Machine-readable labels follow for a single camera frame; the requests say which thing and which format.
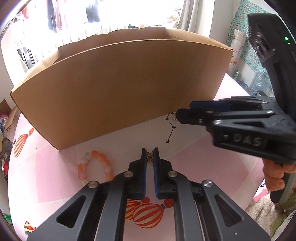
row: bottle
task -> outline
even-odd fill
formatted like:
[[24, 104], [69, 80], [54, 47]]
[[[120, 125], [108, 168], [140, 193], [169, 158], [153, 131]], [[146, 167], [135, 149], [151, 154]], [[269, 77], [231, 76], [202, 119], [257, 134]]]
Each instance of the bottle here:
[[264, 73], [258, 73], [258, 72], [254, 74], [254, 77], [249, 87], [249, 94], [251, 96], [255, 96], [257, 91], [260, 88], [262, 90], [265, 88], [265, 85], [267, 84], [266, 75], [264, 75]]

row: striped balloon pattern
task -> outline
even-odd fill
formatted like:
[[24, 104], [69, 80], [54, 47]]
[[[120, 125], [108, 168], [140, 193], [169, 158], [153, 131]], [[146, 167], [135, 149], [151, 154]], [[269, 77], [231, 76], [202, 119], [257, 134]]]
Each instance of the striped balloon pattern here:
[[24, 231], [25, 231], [25, 234], [27, 235], [27, 237], [29, 237], [29, 234], [32, 233], [36, 228], [35, 227], [32, 227], [32, 225], [29, 223], [29, 222], [25, 222], [25, 225], [24, 225]]
[[149, 203], [150, 198], [145, 197], [143, 200], [137, 202], [135, 200], [129, 200], [126, 204], [126, 220], [132, 220], [133, 219], [133, 211], [136, 208], [136, 206], [143, 204], [143, 203]]
[[18, 157], [18, 156], [20, 155], [20, 153], [21, 153], [21, 151], [22, 151], [22, 149], [23, 149], [23, 147], [24, 147], [24, 145], [25, 145], [25, 143], [26, 143], [27, 138], [28, 138], [30, 135], [32, 135], [33, 131], [34, 131], [34, 128], [32, 128], [32, 129], [29, 131], [29, 134], [23, 134], [23, 135], [21, 135], [21, 136], [18, 138], [18, 140], [17, 140], [16, 143], [15, 143], [15, 149], [14, 149], [14, 152], [13, 152], [13, 154], [14, 154], [15, 157]]
[[163, 204], [144, 203], [136, 206], [133, 212], [133, 221], [144, 229], [158, 225], [163, 217], [163, 211], [173, 206], [173, 200], [167, 199]]

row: hand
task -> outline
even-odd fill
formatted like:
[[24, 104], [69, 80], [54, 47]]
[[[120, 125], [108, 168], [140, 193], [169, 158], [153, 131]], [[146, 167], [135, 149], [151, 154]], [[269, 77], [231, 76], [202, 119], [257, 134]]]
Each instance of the hand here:
[[296, 173], [296, 165], [283, 164], [281, 166], [265, 159], [263, 159], [263, 164], [266, 188], [271, 192], [284, 189], [285, 182], [282, 180], [284, 173]]

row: storage box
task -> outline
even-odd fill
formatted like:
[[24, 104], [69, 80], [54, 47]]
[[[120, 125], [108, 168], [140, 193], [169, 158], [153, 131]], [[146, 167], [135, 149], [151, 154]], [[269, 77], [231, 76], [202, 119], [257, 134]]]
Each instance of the storage box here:
[[27, 72], [11, 97], [60, 150], [212, 100], [232, 53], [179, 29], [122, 29], [61, 46]]
[[5, 125], [4, 133], [0, 136], [0, 160], [2, 160], [4, 153], [11, 151], [17, 121], [20, 117], [20, 111], [17, 107], [14, 107], [11, 110], [4, 99], [0, 103], [0, 113], [9, 115]]

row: pink table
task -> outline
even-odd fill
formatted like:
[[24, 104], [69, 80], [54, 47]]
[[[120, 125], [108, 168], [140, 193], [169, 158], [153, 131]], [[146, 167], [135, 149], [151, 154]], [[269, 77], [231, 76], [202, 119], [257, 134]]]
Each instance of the pink table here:
[[[215, 99], [233, 95], [247, 93], [225, 75]], [[53, 148], [36, 130], [31, 131], [19, 156], [11, 155], [9, 165], [9, 206], [19, 237], [22, 240], [27, 238], [23, 229], [26, 221], [38, 227], [84, 186], [77, 177], [77, 165], [86, 152], [93, 150], [106, 155], [116, 175], [127, 170], [130, 161], [140, 158], [142, 148], [151, 152], [154, 147], [158, 147], [161, 158], [171, 161], [174, 170], [185, 174], [192, 181], [213, 180], [245, 209], [262, 182], [262, 160], [212, 146], [211, 136], [204, 127], [181, 125], [172, 114], [168, 117], [175, 129], [170, 142], [166, 143], [172, 130], [166, 117], [146, 121], [61, 151]], [[21, 115], [15, 139], [28, 134], [31, 128]], [[91, 160], [87, 166], [87, 180], [102, 183], [106, 181], [105, 176], [102, 165]], [[155, 198], [151, 163], [147, 164], [146, 185], [150, 202], [162, 204], [161, 200]], [[124, 240], [175, 240], [173, 209], [165, 209], [161, 222], [152, 229], [140, 228], [133, 220], [126, 221]]]

